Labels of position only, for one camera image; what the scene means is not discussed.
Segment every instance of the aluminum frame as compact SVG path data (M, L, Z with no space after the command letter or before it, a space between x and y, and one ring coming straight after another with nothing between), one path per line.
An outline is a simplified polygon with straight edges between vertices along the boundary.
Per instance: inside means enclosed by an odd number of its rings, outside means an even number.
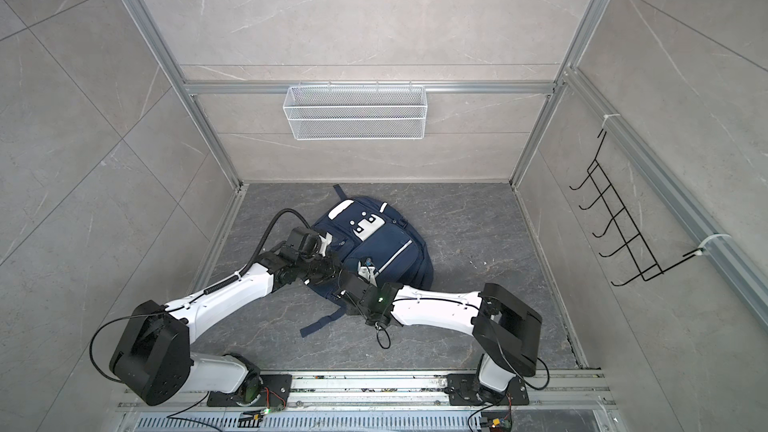
M544 132L547 130L554 110L557 108L558 103L563 95L563 74L567 68L578 65L581 60L581 56L587 49L587 45L594 34L594 30L598 27L600 19L605 13L605 9L608 8L610 0L590 0L587 9L584 12L584 16L581 17L581 23L576 29L571 45L568 47L568 52L565 53L565 58L560 65L557 78L555 79L555 88L552 96L548 97L542 107L542 111L538 114L536 123L531 130L531 134L528 136L528 140L523 147L523 151L520 154L518 163L512 171L512 176L509 178L509 183L513 188L517 188L525 175L525 171L528 170L528 166L531 165L534 154L538 149L539 143L541 143L544 137Z
M184 88L192 95L199 94L285 94L295 86L420 86L428 93L552 93L554 82L543 80L509 80L501 82L443 82L443 81L214 81L186 82Z
M293 383L288 410L476 410L472 406L451 406L442 392L448 374L474 374L475 370L283 370L263 374L291 374ZM545 390L528 390L530 405L521 410L588 409L616 410L618 407L602 370L551 369ZM546 373L536 374L535 384ZM129 389L115 398L117 414L127 411L171 412L194 404L200 392L179 392L167 402L150 407ZM205 408L209 411L241 408Z
M208 120L200 108L197 101L190 96L184 89L184 77L181 74L181 69L178 66L178 62L171 55L168 45L163 40L162 35L159 32L158 27L155 25L152 17L149 15L146 4L143 0L122 0L125 8L128 9L130 18L133 19L136 27L141 32L144 40L147 42L152 55L160 65L160 68L165 72L168 82L176 91L184 108L190 114L192 122L194 122L197 130L203 136L208 148L216 158L216 162L219 163L219 167L224 172L227 180L230 181L232 188L237 190L242 181L237 176L237 172L232 165L232 161L226 154L224 147L219 142L219 137L215 130L210 126Z
M564 77L599 120L618 114L578 68L569 67ZM607 118L604 128L694 242L700 243L710 235L724 232L720 224L622 116ZM708 242L705 255L760 322L763 330L768 332L768 277L732 238L716 238Z

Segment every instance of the black mounting plate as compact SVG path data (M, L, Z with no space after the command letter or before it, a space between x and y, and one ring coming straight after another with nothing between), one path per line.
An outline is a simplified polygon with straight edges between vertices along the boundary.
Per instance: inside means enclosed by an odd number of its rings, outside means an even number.
M278 404L283 405L283 401L275 397L277 394L285 402L288 401L290 395L290 386L293 376L290 374L262 374L261 375L261 395L256 399L252 405L248 407L252 408L264 408L266 407L266 389L270 389L270 407L275 407ZM225 394L224 392L211 392L206 402L208 407L239 407L235 394Z
M475 374L448 374L446 378L448 380L446 393L448 394L448 401L451 405L486 404L484 399L478 397L476 392L473 392L473 390L477 389L477 386L475 385ZM525 383L517 375L509 381L507 395L512 399L512 405L530 404Z

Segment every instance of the white cable clip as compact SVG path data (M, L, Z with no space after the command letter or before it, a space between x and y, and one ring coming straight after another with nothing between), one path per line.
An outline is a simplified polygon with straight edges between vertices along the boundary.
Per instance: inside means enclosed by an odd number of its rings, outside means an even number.
M616 117L616 116L620 116L620 115L621 115L621 114L605 114L605 115L603 116L603 125L602 125L602 126L600 126L600 128L601 128L601 129L605 129L605 123L606 123L606 121L608 120L608 118L609 118L609 117Z
M706 243L712 240L713 238L718 238L718 237L731 238L729 234L712 234L709 237L707 237L705 240L701 241L701 244L699 244L699 246L694 251L694 255L704 255L704 246L706 245Z

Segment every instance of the wire mesh basket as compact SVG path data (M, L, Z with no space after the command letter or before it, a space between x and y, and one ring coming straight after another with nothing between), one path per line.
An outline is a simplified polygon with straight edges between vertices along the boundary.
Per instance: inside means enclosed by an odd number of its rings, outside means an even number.
M422 139L427 94L411 85L293 86L283 110L297 140Z

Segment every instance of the metal grill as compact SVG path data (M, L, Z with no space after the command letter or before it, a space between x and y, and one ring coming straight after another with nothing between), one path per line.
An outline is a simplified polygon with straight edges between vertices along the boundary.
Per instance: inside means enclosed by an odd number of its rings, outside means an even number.
M339 412L289 412L283 411L267 415L260 425L253 420L238 423L240 412L194 412L184 415L219 427L227 432L343 432L348 430L466 430L467 418L472 412L467 410L413 410L393 411L339 411ZM202 424L168 419L163 412L143 412L138 420L135 432L183 432L186 430L211 430ZM480 419L472 418L471 426L479 430Z
M421 139L422 86L294 86L283 110L297 140Z

